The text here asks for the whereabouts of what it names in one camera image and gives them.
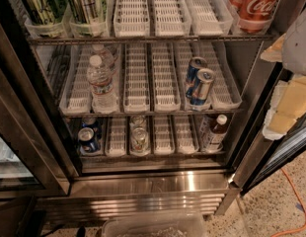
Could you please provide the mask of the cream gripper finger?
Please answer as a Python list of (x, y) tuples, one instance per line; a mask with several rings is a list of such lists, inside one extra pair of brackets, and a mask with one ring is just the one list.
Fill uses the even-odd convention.
[(261, 59), (267, 62), (281, 62), (281, 53), (285, 37), (286, 34), (283, 34), (270, 47), (264, 50), (261, 54)]
[(267, 111), (263, 136), (279, 140), (306, 113), (306, 76), (294, 76), (289, 82), (280, 80), (275, 86)]

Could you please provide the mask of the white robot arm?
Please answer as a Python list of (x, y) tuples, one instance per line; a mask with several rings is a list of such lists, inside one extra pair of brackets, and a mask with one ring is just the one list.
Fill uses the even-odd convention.
[(306, 113), (306, 8), (287, 32), (267, 48), (261, 59), (280, 62), (293, 73), (288, 82), (280, 80), (271, 95), (263, 136), (279, 140)]

